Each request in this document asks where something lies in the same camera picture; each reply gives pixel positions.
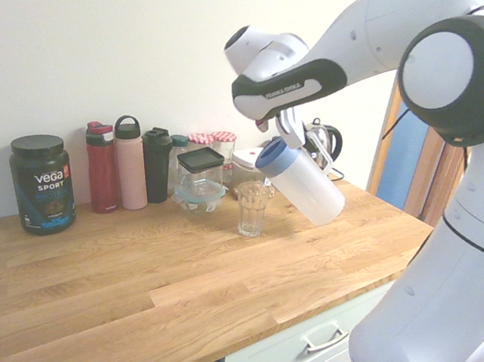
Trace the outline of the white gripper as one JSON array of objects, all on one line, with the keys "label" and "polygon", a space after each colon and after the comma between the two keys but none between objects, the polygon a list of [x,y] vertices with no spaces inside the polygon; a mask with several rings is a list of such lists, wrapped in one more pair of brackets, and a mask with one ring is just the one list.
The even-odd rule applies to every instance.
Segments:
[{"label": "white gripper", "polygon": [[279,135],[290,149],[298,149],[304,146],[306,151],[320,152],[321,141],[313,131],[306,132],[303,119],[297,108],[282,109],[275,117]]}]

